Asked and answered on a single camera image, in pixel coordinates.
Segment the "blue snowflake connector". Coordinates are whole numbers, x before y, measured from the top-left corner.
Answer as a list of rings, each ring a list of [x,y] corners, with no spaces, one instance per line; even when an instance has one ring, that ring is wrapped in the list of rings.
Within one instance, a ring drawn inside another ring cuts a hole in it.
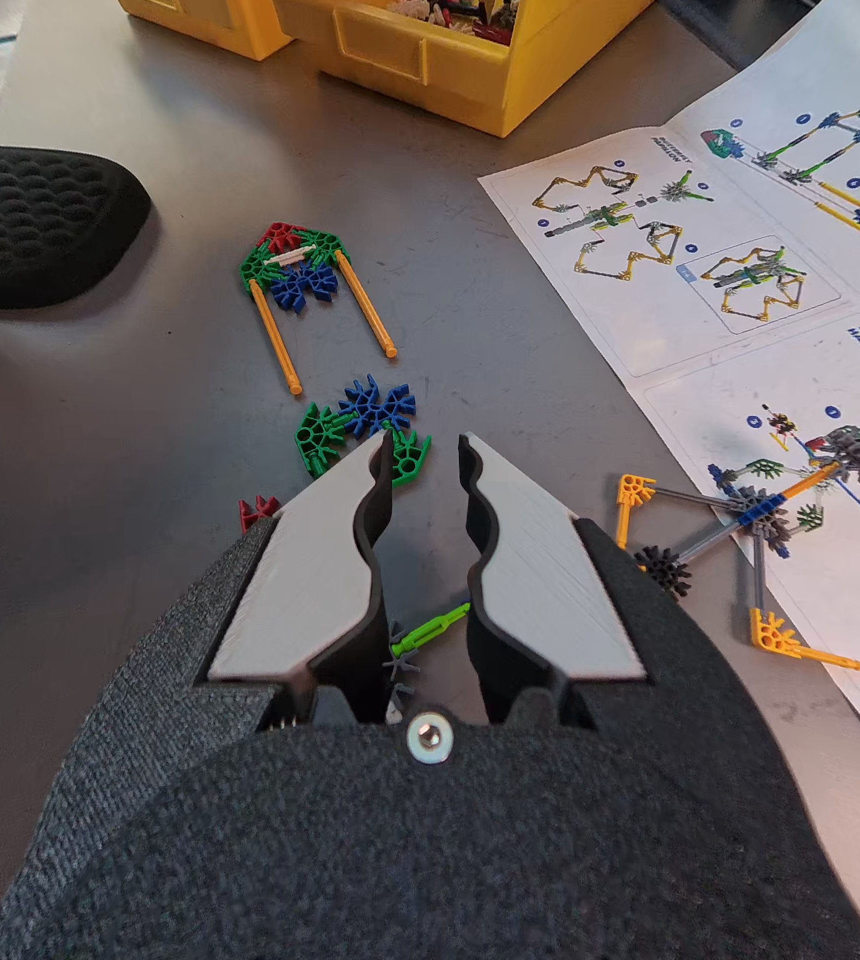
[[[368,385],[354,381],[353,388],[346,388],[346,399],[339,401],[340,414],[349,417],[344,424],[346,432],[358,441],[376,433],[384,422],[403,430],[411,426],[409,416],[416,413],[416,401],[408,384],[390,389],[381,397],[373,375],[367,376]]]

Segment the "multicolour rod connector toy figure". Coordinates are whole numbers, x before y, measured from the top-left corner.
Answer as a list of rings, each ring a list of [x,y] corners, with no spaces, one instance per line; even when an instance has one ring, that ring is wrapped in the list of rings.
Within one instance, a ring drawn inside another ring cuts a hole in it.
[[[721,509],[730,515],[724,529],[710,534],[682,551],[646,546],[633,555],[644,571],[665,594],[677,601],[691,588],[692,561],[709,551],[725,535],[736,534],[752,546],[754,585],[749,609],[749,633],[753,646],[794,659],[809,659],[825,665],[860,671],[860,661],[805,647],[784,621],[765,609],[767,552],[789,557],[789,542],[798,533],[820,528],[823,520],[821,492],[838,483],[843,468],[834,460],[819,465],[811,460],[806,468],[785,467],[781,462],[757,459],[736,470],[714,464],[708,470],[721,495],[685,494],[658,486],[652,478],[625,474],[620,478],[617,505],[616,544],[626,548],[631,512],[655,495],[686,500]]]

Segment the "pile of toy parts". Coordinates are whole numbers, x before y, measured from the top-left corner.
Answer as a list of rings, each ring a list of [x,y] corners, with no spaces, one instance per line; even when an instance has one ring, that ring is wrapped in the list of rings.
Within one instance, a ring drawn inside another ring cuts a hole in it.
[[[393,1],[386,10],[400,17],[508,46],[520,1]]]

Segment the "red corner connector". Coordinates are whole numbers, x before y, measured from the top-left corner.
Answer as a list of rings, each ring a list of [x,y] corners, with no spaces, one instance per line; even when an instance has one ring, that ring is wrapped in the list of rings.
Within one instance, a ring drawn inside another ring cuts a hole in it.
[[[239,514],[242,527],[242,534],[246,532],[261,520],[271,519],[281,508],[282,504],[275,497],[264,498],[257,495],[254,504],[250,505],[244,499],[239,500]]]

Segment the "connector assembly with yellow rods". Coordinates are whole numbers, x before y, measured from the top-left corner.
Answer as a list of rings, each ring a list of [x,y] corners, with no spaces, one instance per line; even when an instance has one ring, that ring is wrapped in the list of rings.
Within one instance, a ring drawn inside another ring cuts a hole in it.
[[[284,311],[299,314],[306,294],[330,302],[341,275],[360,306],[381,350],[394,358],[398,349],[356,275],[346,247],[336,234],[289,222],[273,222],[244,259],[240,276],[245,291],[259,311],[290,392],[302,385],[270,310],[272,299]]]

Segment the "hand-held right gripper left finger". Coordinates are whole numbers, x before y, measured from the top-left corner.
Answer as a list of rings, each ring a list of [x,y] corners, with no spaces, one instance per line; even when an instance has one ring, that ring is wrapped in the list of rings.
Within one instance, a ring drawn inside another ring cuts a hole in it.
[[[211,682],[356,683],[387,644],[374,545],[392,513],[381,430],[279,510],[233,613]]]

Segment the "white instruction sheet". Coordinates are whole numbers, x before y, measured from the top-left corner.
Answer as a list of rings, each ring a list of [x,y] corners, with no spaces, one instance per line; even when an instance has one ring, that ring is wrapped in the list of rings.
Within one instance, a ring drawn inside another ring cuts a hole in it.
[[[770,492],[860,438],[860,2],[663,126],[482,179],[703,493]],[[860,478],[782,509],[771,591],[803,639],[860,662]],[[860,671],[831,668],[860,714]]]

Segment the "large yellow parts bin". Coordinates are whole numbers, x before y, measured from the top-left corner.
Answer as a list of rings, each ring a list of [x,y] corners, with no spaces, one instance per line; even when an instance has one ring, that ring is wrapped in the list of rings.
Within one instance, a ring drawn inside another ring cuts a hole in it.
[[[320,71],[504,138],[650,2],[524,1],[508,46],[387,12],[387,2],[275,6]]]

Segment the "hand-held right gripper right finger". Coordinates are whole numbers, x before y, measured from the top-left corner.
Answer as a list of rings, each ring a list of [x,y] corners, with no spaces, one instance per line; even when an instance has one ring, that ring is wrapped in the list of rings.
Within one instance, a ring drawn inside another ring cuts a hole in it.
[[[467,648],[481,683],[636,681],[644,666],[577,529],[577,516],[472,433],[459,439]]]

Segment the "small yellow parts bin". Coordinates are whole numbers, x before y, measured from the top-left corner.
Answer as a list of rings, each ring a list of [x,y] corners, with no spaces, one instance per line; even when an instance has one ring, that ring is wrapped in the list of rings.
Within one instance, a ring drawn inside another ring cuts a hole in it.
[[[292,42],[272,1],[120,1],[131,16],[261,62]]]

